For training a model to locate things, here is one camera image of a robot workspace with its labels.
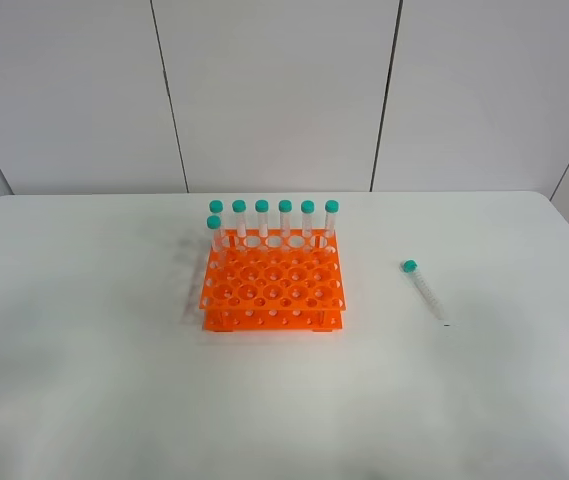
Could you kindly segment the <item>green-capped test tube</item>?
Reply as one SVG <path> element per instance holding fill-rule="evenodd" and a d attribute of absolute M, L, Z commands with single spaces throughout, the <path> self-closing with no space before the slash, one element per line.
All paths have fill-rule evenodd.
<path fill-rule="evenodd" d="M 422 274 L 422 270 L 418 266 L 418 263 L 413 259 L 407 259 L 402 262 L 401 269 L 420 293 L 431 313 L 438 320 L 444 321 L 445 315 L 441 302 L 435 295 L 434 291 L 430 288 L 428 282 Z"/>

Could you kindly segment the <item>orange test tube rack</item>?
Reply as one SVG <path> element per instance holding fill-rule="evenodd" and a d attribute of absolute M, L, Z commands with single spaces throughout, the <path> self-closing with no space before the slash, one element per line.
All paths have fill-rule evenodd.
<path fill-rule="evenodd" d="M 226 229 L 211 247 L 199 308 L 211 332 L 343 328 L 346 310 L 337 237 L 315 229 L 288 237 Z"/>

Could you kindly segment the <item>rack tube back far-right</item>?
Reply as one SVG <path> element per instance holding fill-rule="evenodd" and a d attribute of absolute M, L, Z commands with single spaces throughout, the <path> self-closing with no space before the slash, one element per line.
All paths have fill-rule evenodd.
<path fill-rule="evenodd" d="M 337 200 L 328 200 L 325 203 L 324 236 L 326 238 L 332 238 L 335 234 L 335 223 L 338 211 L 339 202 Z"/>

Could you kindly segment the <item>rack tube second-row left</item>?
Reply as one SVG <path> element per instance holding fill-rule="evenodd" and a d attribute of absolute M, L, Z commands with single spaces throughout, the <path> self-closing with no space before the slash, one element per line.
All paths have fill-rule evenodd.
<path fill-rule="evenodd" d="M 211 249 L 216 254 L 219 260 L 223 260 L 225 256 L 225 248 L 223 245 L 223 237 L 219 232 L 219 220 L 217 217 L 210 215 L 207 218 L 207 228 L 211 234 Z"/>

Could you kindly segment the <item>rack tube back far-left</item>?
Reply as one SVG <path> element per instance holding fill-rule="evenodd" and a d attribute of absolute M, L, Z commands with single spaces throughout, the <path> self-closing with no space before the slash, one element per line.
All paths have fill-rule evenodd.
<path fill-rule="evenodd" d="M 225 224 L 223 218 L 224 203 L 218 199 L 211 200 L 209 202 L 209 211 L 212 216 L 218 218 L 220 236 L 223 237 L 225 235 Z"/>

